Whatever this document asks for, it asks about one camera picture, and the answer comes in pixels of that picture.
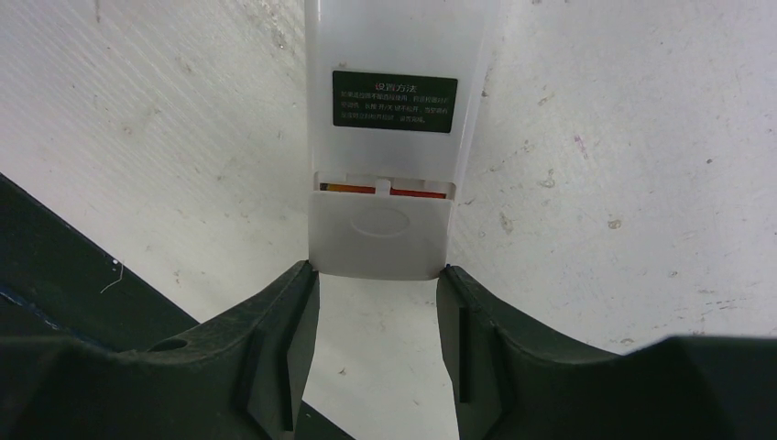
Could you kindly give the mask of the white red remote control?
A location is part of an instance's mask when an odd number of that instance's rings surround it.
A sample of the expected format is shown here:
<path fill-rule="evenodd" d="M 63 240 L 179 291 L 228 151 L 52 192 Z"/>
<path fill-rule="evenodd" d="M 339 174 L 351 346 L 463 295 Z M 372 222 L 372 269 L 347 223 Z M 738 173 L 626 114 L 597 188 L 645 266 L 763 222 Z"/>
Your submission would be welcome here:
<path fill-rule="evenodd" d="M 308 1 L 308 144 L 322 182 L 457 198 L 497 1 Z"/>

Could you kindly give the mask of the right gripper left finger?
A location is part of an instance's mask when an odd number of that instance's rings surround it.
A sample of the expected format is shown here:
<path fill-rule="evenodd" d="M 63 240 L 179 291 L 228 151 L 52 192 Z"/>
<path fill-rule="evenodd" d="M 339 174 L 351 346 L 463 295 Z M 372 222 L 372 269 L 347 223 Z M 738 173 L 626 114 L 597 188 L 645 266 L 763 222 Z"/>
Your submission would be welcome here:
<path fill-rule="evenodd" d="M 264 290 L 147 350 L 61 331 L 1 338 L 4 439 L 292 439 L 320 307 L 301 261 Z"/>

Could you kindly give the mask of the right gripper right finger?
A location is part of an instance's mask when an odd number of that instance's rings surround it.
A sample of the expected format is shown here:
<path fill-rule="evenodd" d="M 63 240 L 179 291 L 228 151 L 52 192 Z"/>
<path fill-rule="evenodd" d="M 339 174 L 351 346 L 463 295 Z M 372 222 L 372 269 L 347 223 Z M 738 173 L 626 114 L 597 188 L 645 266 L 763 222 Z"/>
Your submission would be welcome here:
<path fill-rule="evenodd" d="M 618 355 L 449 266 L 436 289 L 463 439 L 773 439 L 776 342 L 671 336 Z"/>

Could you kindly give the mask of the red black battery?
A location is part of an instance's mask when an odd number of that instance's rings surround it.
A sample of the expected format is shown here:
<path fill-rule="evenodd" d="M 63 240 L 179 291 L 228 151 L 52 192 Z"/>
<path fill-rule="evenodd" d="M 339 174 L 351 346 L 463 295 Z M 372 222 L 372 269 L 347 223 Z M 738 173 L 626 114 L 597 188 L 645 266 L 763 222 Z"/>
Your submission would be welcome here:
<path fill-rule="evenodd" d="M 446 194 L 444 192 L 403 190 L 403 189 L 397 189 L 397 188 L 392 188 L 390 190 L 390 194 L 394 195 L 394 196 L 430 198 L 430 199 L 445 199 L 446 198 Z"/>

